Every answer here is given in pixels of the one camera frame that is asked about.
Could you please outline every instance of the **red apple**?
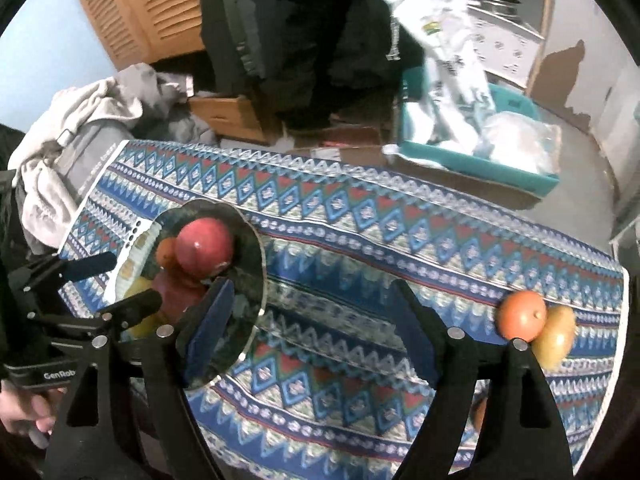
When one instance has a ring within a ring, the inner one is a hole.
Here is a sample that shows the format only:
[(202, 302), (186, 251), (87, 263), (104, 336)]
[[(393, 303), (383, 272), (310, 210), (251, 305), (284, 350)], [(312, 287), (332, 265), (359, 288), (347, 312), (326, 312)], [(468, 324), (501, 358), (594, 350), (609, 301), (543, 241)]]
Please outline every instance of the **red apple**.
[(199, 218), (178, 234), (175, 256), (184, 272), (203, 280), (228, 267), (234, 256), (234, 240), (220, 220)]
[(194, 282), (180, 271), (161, 270), (151, 285), (162, 296), (160, 312), (169, 323), (176, 323), (182, 313), (197, 304), (207, 291), (202, 283)]

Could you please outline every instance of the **teal plastic bin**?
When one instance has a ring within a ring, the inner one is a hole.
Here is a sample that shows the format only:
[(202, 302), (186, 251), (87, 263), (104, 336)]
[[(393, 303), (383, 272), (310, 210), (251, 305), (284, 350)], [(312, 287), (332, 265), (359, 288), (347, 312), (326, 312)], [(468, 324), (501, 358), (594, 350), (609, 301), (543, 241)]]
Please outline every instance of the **teal plastic bin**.
[[(498, 112), (516, 112), (535, 120), (540, 120), (538, 108), (524, 95), (498, 85), (489, 84), (495, 107)], [(485, 158), (479, 158), (463, 153), (451, 152), (430, 144), (411, 142), (413, 136), (409, 128), (412, 126), (406, 120), (404, 102), (417, 101), (422, 97), (422, 67), (406, 70), (402, 75), (402, 104), (398, 131), (398, 149), (409, 158), (431, 160), (456, 173), (468, 174), (483, 180), (499, 182), (507, 186), (530, 192), (536, 196), (546, 196), (558, 185), (557, 175), (541, 175), (528, 171), (510, 168), (497, 164)]]

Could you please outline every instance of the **apple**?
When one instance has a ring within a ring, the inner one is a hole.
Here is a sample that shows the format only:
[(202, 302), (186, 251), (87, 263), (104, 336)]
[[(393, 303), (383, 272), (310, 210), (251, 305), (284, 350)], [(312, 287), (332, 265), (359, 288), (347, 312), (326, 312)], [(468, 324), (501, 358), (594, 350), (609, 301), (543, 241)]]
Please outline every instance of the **apple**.
[(220, 220), (198, 218), (178, 234), (175, 256), (184, 272), (203, 280), (229, 266), (234, 256), (234, 240)]
[(542, 332), (545, 321), (545, 300), (532, 290), (521, 290), (508, 296), (498, 308), (495, 319), (503, 338), (519, 337), (527, 343)]

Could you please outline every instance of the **white plastic bag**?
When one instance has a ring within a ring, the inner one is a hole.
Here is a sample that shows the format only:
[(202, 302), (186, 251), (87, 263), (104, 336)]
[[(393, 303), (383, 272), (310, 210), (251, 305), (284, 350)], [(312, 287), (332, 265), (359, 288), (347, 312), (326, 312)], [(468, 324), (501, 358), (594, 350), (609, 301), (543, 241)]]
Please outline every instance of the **white plastic bag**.
[(481, 149), (493, 162), (530, 173), (559, 173), (552, 156), (556, 135), (548, 124), (500, 112), (485, 121), (481, 137)]
[[(468, 0), (385, 0), (425, 52), (423, 109), (463, 153), (473, 153), (484, 120), (495, 113), (484, 69), (471, 41)], [(390, 59), (395, 59), (397, 45)]]

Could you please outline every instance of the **blue patterned tablecloth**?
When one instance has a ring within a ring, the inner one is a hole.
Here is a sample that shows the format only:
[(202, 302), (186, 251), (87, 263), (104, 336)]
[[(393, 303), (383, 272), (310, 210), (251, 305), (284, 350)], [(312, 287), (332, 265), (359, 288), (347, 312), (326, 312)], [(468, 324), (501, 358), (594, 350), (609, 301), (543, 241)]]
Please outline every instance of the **blue patterned tablecloth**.
[[(609, 256), (399, 174), (139, 140), (98, 178), (61, 254), (119, 254), (140, 219), (202, 197), (244, 213), (268, 266), (267, 309), (247, 358), (190, 395), (216, 456), (270, 479), (390, 478), (433, 398), (385, 319), (388, 285), (401, 276), (448, 326), (487, 342), (504, 342), (494, 312), (509, 290), (573, 307), (574, 348), (547, 377), (579, 465), (624, 346), (628, 280)], [(89, 316), (105, 306), (108, 279), (66, 285), (62, 297)], [(468, 424), (454, 469), (469, 464), (476, 440)]]

